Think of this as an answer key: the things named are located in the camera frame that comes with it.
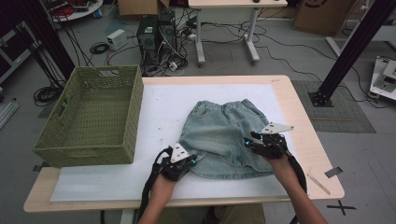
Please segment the green plastic basket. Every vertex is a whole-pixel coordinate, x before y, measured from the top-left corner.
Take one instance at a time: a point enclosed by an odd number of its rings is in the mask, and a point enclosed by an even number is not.
[[[142,95],[139,66],[75,68],[34,152],[54,167],[132,163]]]

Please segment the black tape cross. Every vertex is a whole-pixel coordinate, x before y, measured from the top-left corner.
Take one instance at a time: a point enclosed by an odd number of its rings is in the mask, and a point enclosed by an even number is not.
[[[328,208],[339,208],[339,209],[341,209],[341,211],[343,212],[343,215],[344,215],[344,216],[347,215],[345,209],[357,210],[356,207],[352,207],[352,206],[343,206],[343,205],[341,204],[341,201],[340,201],[340,200],[338,200],[338,203],[340,204],[340,206],[336,206],[336,205],[327,205],[327,207],[328,207]]]

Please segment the wooden table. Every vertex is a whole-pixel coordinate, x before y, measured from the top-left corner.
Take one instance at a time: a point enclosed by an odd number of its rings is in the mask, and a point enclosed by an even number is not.
[[[260,0],[259,3],[254,3],[253,0],[190,0],[189,6],[196,8],[197,10],[197,28],[195,37],[195,47],[198,55],[198,64],[202,66],[205,63],[204,48],[202,46],[201,38],[201,10],[202,8],[213,8],[213,7],[251,7],[250,26],[248,28],[247,35],[244,35],[247,43],[247,48],[250,52],[252,61],[251,63],[257,63],[260,61],[259,54],[253,45],[253,33],[256,25],[257,15],[259,8],[261,7],[285,7],[288,4],[286,0]]]
[[[309,198],[312,200],[340,199],[344,190],[337,176],[328,178],[324,173],[332,169],[329,158],[305,113],[290,80],[286,76],[232,76],[232,77],[144,77],[144,85],[186,84],[269,84],[273,87],[283,118],[298,129],[290,132],[299,163],[307,177]],[[80,210],[109,210],[138,208],[140,201],[52,203],[50,197],[58,181],[60,169],[43,168],[25,202],[26,212],[56,212]],[[232,203],[269,203],[288,201],[285,198],[233,198],[205,200],[171,200],[168,206],[200,206]]]

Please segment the white box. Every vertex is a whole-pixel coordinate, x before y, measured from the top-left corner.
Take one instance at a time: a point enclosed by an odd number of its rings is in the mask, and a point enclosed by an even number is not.
[[[111,45],[113,50],[119,50],[126,44],[128,44],[128,38],[125,31],[118,30],[111,35],[107,36],[107,41]]]

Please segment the white paper sheet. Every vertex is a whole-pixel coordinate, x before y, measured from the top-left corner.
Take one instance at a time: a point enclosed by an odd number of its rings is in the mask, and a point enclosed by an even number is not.
[[[285,123],[270,85],[146,85],[134,163],[63,168],[50,200],[140,200],[155,157],[161,150],[178,141],[184,122],[198,101],[207,100],[223,105],[244,99],[249,99],[268,120]],[[283,134],[290,152],[297,156],[289,135]],[[273,175],[242,180],[214,180],[188,173],[177,184],[173,199],[286,195]]]

